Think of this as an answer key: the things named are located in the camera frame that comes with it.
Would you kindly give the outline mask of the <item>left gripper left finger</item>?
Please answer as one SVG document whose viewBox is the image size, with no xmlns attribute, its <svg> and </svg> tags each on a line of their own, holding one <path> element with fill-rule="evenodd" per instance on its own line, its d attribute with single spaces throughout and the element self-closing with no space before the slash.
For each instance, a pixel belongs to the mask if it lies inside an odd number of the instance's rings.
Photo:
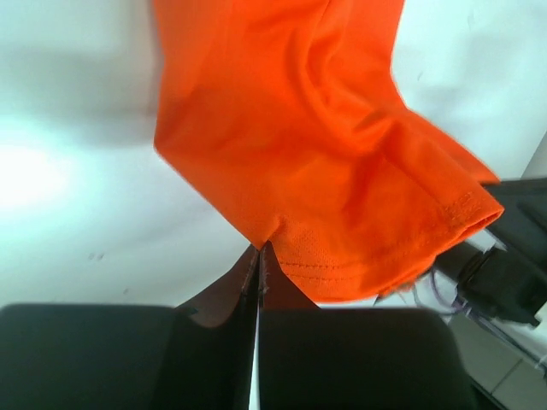
<svg viewBox="0 0 547 410">
<path fill-rule="evenodd" d="M 246 409 L 258 253 L 178 307 L 12 304 L 1 311 L 4 409 Z"/>
</svg>

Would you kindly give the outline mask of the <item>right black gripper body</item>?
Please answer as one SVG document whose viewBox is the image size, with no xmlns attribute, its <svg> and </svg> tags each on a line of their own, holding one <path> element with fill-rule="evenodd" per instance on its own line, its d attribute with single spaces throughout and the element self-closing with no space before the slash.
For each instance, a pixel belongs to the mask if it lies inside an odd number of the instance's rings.
<svg viewBox="0 0 547 410">
<path fill-rule="evenodd" d="M 503 207 L 487 227 L 503 246 L 482 251 L 460 243 L 433 267 L 456 282 L 459 296 L 488 319 L 536 327 L 546 303 L 546 179 L 486 184 Z"/>
</svg>

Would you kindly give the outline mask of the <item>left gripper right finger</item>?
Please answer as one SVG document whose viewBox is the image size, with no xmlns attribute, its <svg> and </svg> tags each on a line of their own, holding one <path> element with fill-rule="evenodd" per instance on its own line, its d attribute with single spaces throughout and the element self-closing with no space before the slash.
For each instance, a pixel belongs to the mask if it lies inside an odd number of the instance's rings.
<svg viewBox="0 0 547 410">
<path fill-rule="evenodd" d="M 262 409 L 475 409 L 447 324 L 423 308 L 320 308 L 260 251 Z"/>
</svg>

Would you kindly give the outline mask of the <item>orange t shirt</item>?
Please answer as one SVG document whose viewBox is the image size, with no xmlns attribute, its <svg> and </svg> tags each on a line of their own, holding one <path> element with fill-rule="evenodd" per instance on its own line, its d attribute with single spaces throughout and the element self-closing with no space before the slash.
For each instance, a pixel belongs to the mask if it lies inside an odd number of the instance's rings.
<svg viewBox="0 0 547 410">
<path fill-rule="evenodd" d="M 503 207 L 496 175 L 408 109 L 400 1 L 157 1 L 154 144 L 312 300 L 409 285 Z"/>
</svg>

